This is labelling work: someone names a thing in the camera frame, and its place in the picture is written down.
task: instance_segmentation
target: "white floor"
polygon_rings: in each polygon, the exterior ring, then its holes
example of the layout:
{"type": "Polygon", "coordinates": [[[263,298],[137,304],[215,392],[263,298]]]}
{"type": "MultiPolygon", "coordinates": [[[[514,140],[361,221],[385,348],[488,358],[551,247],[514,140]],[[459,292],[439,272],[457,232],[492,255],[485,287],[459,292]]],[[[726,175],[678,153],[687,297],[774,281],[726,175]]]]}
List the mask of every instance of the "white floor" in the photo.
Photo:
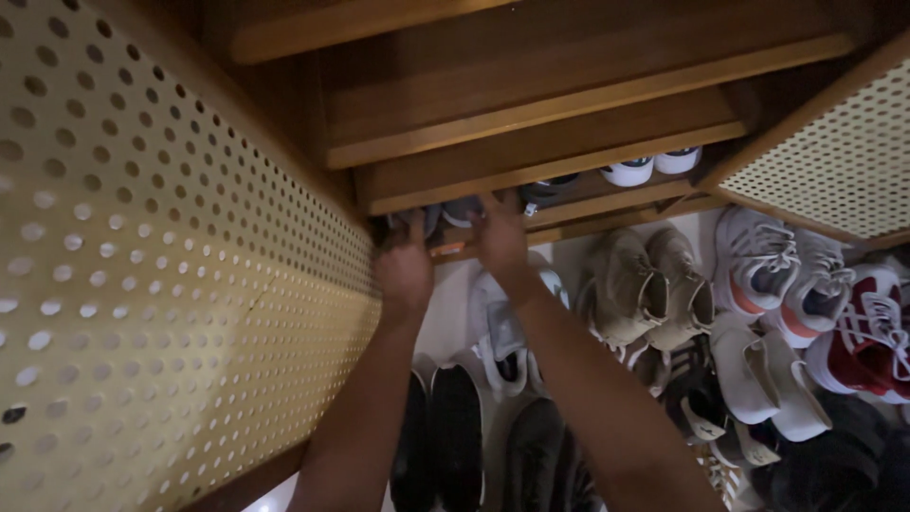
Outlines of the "white floor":
{"type": "MultiPolygon", "coordinates": [[[[721,210],[709,210],[684,215],[670,220],[662,220],[635,226],[634,229],[643,236],[651,236],[657,230],[674,226],[692,242],[695,260],[702,265],[706,277],[711,277],[714,269],[714,226],[721,210]]],[[[558,241],[531,248],[532,258],[543,258],[560,274],[563,286],[574,300],[579,287],[581,271],[593,246],[601,235],[592,235],[574,240],[558,241]]],[[[482,271],[477,260],[457,261],[436,268],[436,289],[430,301],[430,309],[420,329],[415,353],[425,353],[437,364],[442,364],[456,352],[475,343],[468,326],[468,294],[471,284],[482,271]]],[[[494,426],[497,432],[487,446],[488,475],[487,500],[484,510],[498,510],[501,494],[501,461],[491,452],[504,451],[504,438],[510,417],[527,399],[513,400],[503,404],[501,421],[494,426]]],[[[272,492],[248,507],[245,512],[284,512],[294,489],[296,476],[276,487],[272,492]]],[[[393,511],[389,494],[386,493],[383,512],[393,511]]]]}

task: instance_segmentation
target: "white sneaker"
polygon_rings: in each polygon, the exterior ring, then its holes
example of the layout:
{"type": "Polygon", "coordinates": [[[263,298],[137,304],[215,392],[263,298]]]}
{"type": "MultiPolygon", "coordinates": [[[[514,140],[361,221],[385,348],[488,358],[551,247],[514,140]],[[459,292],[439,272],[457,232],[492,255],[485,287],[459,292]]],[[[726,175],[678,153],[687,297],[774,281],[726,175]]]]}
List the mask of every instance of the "white sneaker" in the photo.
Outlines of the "white sneaker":
{"type": "Polygon", "coordinates": [[[596,291],[592,318],[606,343],[628,345],[666,322],[669,283],[651,266],[637,232],[610,233],[592,267],[596,291]]]}
{"type": "Polygon", "coordinates": [[[506,293],[489,273],[482,273],[474,282],[468,307],[478,340],[474,351],[483,361],[494,396],[499,400],[520,394],[528,383],[524,331],[506,293]]]}
{"type": "Polygon", "coordinates": [[[711,331],[711,354],[723,400],[736,419],[757,425],[781,412],[764,340],[736,314],[717,315],[711,331]]]}
{"type": "Polygon", "coordinates": [[[711,332],[714,324],[714,295],[711,283],[695,269],[692,244],[675,228],[660,230],[648,240],[648,258],[670,283],[667,321],[644,337],[663,351],[711,332]]]}
{"type": "Polygon", "coordinates": [[[683,148],[654,157],[654,168],[663,174],[681,174],[692,170],[702,158],[702,147],[683,148]]]}
{"type": "Polygon", "coordinates": [[[601,174],[617,187],[637,187],[651,178],[654,157],[629,160],[601,167],[601,174]]]}
{"type": "Polygon", "coordinates": [[[812,378],[805,362],[781,332],[772,331],[763,340],[771,378],[781,397],[781,412],[771,418],[778,432],[794,443],[802,443],[831,430],[831,418],[809,390],[812,378]]]}
{"type": "Polygon", "coordinates": [[[717,305],[746,323],[780,307],[800,268],[793,232],[780,220],[737,206],[717,222],[714,241],[717,305]]]}
{"type": "MultiPolygon", "coordinates": [[[[562,302],[562,305],[569,309],[569,294],[562,287],[560,275],[546,267],[539,268],[538,273],[541,275],[543,283],[547,286],[547,290],[550,290],[562,302]]],[[[531,389],[535,394],[550,398],[550,393],[547,392],[546,386],[543,385],[543,376],[541,375],[540,367],[537,365],[537,358],[534,357],[534,353],[530,350],[528,351],[528,379],[531,381],[531,389]]]]}
{"type": "Polygon", "coordinates": [[[799,275],[781,307],[762,317],[767,331],[780,331],[793,348],[806,348],[837,325],[855,272],[844,268],[841,244],[809,230],[795,231],[799,275]]]}

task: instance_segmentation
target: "perforated metal panel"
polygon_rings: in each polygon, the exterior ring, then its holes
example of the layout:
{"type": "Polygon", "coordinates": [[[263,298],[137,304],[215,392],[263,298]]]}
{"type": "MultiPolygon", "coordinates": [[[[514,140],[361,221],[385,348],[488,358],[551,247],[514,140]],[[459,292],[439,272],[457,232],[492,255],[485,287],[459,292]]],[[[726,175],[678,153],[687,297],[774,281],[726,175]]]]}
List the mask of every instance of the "perforated metal panel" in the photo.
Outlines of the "perforated metal panel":
{"type": "Polygon", "coordinates": [[[908,119],[904,61],[720,186],[859,238],[905,230],[908,119]]]}
{"type": "Polygon", "coordinates": [[[76,0],[0,0],[0,508],[175,510],[304,439],[366,233],[76,0]]]}

